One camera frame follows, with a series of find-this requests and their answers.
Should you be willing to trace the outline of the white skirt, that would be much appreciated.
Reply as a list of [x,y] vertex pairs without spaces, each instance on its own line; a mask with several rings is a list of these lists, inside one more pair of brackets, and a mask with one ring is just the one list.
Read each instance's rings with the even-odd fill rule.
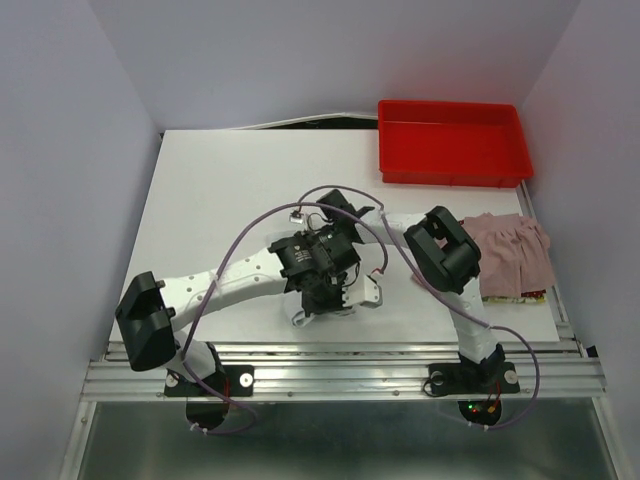
[[355,305],[331,312],[306,314],[302,307],[301,293],[289,292],[282,296],[283,315],[294,328],[304,328],[314,320],[353,315],[359,308],[359,305]]

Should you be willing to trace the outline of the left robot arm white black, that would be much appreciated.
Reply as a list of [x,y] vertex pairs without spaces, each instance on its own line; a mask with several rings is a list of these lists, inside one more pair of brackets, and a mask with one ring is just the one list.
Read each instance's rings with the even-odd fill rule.
[[222,366],[214,349],[186,327],[203,316],[254,298],[297,291],[307,315],[340,310],[347,272],[361,261],[343,233],[298,232],[281,238],[221,272],[158,280],[136,275],[115,317],[130,368],[165,368],[199,393],[215,392]]

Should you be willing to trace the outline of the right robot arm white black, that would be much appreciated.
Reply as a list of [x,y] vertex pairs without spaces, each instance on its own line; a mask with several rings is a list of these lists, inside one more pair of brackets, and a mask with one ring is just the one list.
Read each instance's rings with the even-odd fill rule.
[[346,269],[358,263],[356,244],[394,246],[418,283],[450,312],[459,347],[460,378],[482,390],[496,378],[504,349],[485,319],[480,295],[481,253],[451,212],[436,206],[425,214],[389,214],[380,200],[355,209],[340,187],[317,200],[325,222],[300,232],[313,251],[336,263],[347,257]]

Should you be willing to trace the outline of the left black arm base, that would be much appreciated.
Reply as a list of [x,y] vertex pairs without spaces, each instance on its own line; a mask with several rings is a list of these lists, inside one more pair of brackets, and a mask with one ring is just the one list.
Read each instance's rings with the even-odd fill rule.
[[223,365],[213,345],[207,345],[205,360],[214,371],[196,372],[196,361],[178,371],[168,368],[163,395],[186,401],[185,417],[192,431],[205,436],[244,433],[257,422],[257,412],[242,399],[254,393],[255,368],[250,364]]

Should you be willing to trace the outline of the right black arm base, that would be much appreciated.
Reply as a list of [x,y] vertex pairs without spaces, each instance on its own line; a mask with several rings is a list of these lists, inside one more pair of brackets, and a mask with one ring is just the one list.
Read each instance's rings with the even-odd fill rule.
[[422,392],[431,398],[450,395],[479,395],[479,399],[460,400],[458,409],[472,425],[496,427],[502,414],[502,397],[521,391],[515,366],[505,360],[500,343],[487,359],[474,363],[459,354],[457,363],[432,363]]

